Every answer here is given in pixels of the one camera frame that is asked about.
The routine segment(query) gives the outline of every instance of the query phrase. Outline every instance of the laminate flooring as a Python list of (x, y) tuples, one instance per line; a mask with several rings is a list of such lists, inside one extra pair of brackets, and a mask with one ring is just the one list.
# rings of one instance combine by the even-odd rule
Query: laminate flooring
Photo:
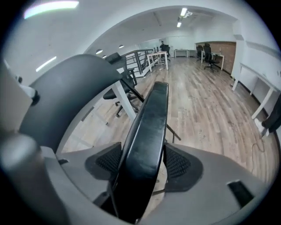
[[(155, 81), (167, 82), (168, 124), (182, 139), (175, 138), (175, 143), (225, 155), (269, 185), (278, 169), (278, 149), (274, 135), (261, 139), (251, 119), (258, 104), (240, 84), (233, 92), (230, 84), (234, 82), (228, 74), (221, 70), (212, 73), (209, 69), (204, 70), (204, 66), (193, 58), (172, 58), (168, 71), (164, 65), (153, 67), (145, 78), (137, 79), (136, 89), (146, 97)], [(108, 125), (91, 112), (73, 133), (93, 145), (124, 144), (131, 122), (124, 110), (119, 118), (115, 116), (118, 110), (115, 101), (101, 99), (95, 105), (95, 110), (108, 121)], [(138, 99), (133, 103), (141, 106)], [(258, 119), (266, 119), (263, 112)], [(172, 138), (167, 130), (168, 142), (172, 142)], [(82, 149), (87, 147), (70, 137), (63, 152)], [(155, 189), (163, 188), (166, 180), (161, 177), (165, 176), (165, 166), (161, 164), (160, 182), (156, 183)], [(162, 197), (154, 196), (145, 216)]]

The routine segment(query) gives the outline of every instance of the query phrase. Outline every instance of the ceiling light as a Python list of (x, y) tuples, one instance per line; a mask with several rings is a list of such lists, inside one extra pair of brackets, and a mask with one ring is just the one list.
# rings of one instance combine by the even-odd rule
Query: ceiling light
[(40, 5), (36, 5), (34, 7), (28, 8), (24, 12), (24, 19), (27, 19), (36, 14), (50, 11), (50, 10), (73, 9), (73, 8), (76, 8), (76, 6), (78, 4), (79, 4), (79, 1), (55, 1), (55, 2), (43, 3)]
[(102, 53), (102, 49), (98, 49), (98, 50), (96, 51), (96, 54), (100, 54), (100, 53)]
[(53, 60), (55, 60), (57, 57), (53, 57), (51, 58), (50, 60), (48, 60), (47, 62), (43, 63), (41, 66), (39, 66), (37, 69), (36, 69), (36, 72), (38, 72), (39, 70), (41, 70), (45, 65), (49, 64), (50, 62), (52, 62)]
[(187, 11), (187, 13), (186, 13), (186, 15), (184, 16), (184, 18), (190, 17), (192, 14), (193, 14), (192, 12)]
[(181, 15), (181, 16), (185, 16), (186, 12), (187, 12), (187, 8), (183, 8), (183, 9), (181, 10), (180, 15)]

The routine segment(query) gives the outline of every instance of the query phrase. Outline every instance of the metal railing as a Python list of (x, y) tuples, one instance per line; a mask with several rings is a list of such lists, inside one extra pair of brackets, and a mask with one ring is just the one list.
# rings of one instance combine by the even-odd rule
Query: metal railing
[(122, 56), (126, 56), (128, 68), (137, 68), (134, 70), (135, 75), (138, 75), (138, 73), (142, 75), (144, 69), (148, 67), (147, 54), (153, 52), (153, 49), (134, 50)]

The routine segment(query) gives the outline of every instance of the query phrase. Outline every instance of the white table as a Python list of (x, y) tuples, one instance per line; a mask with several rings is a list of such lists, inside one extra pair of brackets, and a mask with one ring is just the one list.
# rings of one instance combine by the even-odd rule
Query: white table
[[(201, 63), (203, 63), (203, 53), (205, 54), (205, 51), (201, 51)], [(221, 68), (220, 68), (220, 70), (223, 70), (224, 55), (223, 55), (223, 54), (220, 54), (220, 53), (213, 53), (213, 52), (212, 52), (212, 59), (213, 59), (213, 57), (214, 57), (215, 55), (216, 55), (216, 56), (223, 57), (223, 61), (222, 61), (222, 63), (221, 63)]]
[(188, 57), (188, 49), (175, 49), (174, 50), (175, 58), (177, 57), (177, 51), (185, 51), (186, 52), (186, 57)]
[(195, 52), (195, 58), (197, 58), (197, 50), (194, 50), (194, 49), (188, 49), (187, 51), (187, 57), (189, 58), (190, 57), (190, 53), (191, 52)]
[(150, 64), (150, 59), (149, 59), (149, 57), (151, 56), (151, 57), (152, 57), (152, 61), (153, 61), (153, 56), (156, 55), (157, 60), (158, 60), (158, 62), (159, 62), (158, 56), (159, 56), (159, 55), (162, 55), (162, 54), (165, 55), (165, 64), (166, 64), (166, 69), (168, 70), (167, 52), (166, 52), (166, 51), (159, 51), (159, 52), (156, 52), (156, 53), (147, 54), (147, 57), (148, 57), (148, 65), (149, 65), (150, 72), (152, 72), (152, 69), (151, 69), (151, 64)]
[[(241, 70), (242, 70), (242, 68), (245, 68), (245, 69), (247, 69), (247, 70), (253, 72), (253, 73), (256, 75), (255, 84), (254, 84), (254, 87), (253, 87), (252, 90), (251, 90), (250, 95), (253, 94), (258, 80), (262, 80), (264, 83), (266, 83), (266, 84), (270, 87), (268, 93), (266, 94), (266, 96), (265, 96), (265, 98), (264, 98), (264, 100), (263, 100), (263, 102), (260, 104), (260, 106), (258, 107), (258, 109), (257, 109), (257, 110), (254, 112), (254, 114), (252, 115), (252, 119), (255, 119), (255, 118), (257, 117), (257, 115), (259, 114), (259, 112), (263, 109), (263, 107), (264, 107), (265, 104), (267, 103), (268, 99), (271, 97), (273, 91), (277, 91), (277, 92), (278, 92), (278, 91), (281, 91), (281, 88), (278, 88), (278, 87), (276, 87), (274, 84), (272, 84), (272, 83), (266, 78), (265, 75), (263, 75), (263, 74), (261, 74), (261, 73), (255, 71), (254, 69), (252, 69), (251, 67), (249, 67), (249, 66), (247, 66), (247, 65), (245, 65), (245, 64), (243, 64), (243, 63), (240, 63), (240, 76), (241, 76)], [(235, 78), (235, 79), (236, 79), (236, 80), (235, 80), (235, 83), (234, 83), (233, 88), (232, 88), (233, 91), (235, 90), (235, 88), (236, 88), (236, 86), (237, 86), (237, 84), (238, 84), (238, 81), (239, 81), (239, 78)]]

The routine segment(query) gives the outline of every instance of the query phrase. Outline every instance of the ceiling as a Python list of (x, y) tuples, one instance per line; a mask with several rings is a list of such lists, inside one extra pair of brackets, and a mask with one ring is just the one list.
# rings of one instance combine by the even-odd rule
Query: ceiling
[[(120, 26), (130, 30), (143, 30), (154, 26), (176, 26), (181, 9), (182, 7), (149, 12), (127, 20), (121, 23)], [(184, 18), (182, 23), (185, 27), (192, 27), (192, 22), (195, 18), (201, 17), (210, 19), (214, 15), (214, 13), (204, 11), (194, 12), (191, 17)]]

